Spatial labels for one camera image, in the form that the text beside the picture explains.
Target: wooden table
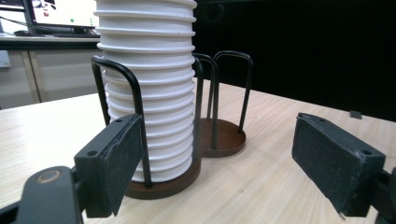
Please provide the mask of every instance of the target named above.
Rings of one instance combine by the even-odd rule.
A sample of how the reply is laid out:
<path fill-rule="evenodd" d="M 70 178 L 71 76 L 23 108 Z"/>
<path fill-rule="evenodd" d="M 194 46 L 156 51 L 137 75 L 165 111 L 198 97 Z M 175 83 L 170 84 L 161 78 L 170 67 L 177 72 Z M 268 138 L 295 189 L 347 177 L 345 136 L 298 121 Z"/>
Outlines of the wooden table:
<path fill-rule="evenodd" d="M 3 50 L 98 49 L 100 38 L 64 38 L 56 36 L 0 36 Z"/>
<path fill-rule="evenodd" d="M 207 92 L 206 82 L 204 95 Z M 239 123 L 243 94 L 243 89 L 221 84 L 220 119 Z M 242 152 L 203 158 L 197 180 L 177 195 L 152 201 L 125 197 L 117 217 L 85 222 L 374 223 L 373 208 L 367 218 L 343 220 L 292 159 L 299 112 L 328 119 L 384 152 L 388 172 L 396 166 L 396 123 L 353 119 L 345 111 L 252 91 Z M 0 207 L 16 202 L 35 172 L 72 167 L 74 155 L 105 128 L 96 94 L 2 110 L 0 123 Z"/>

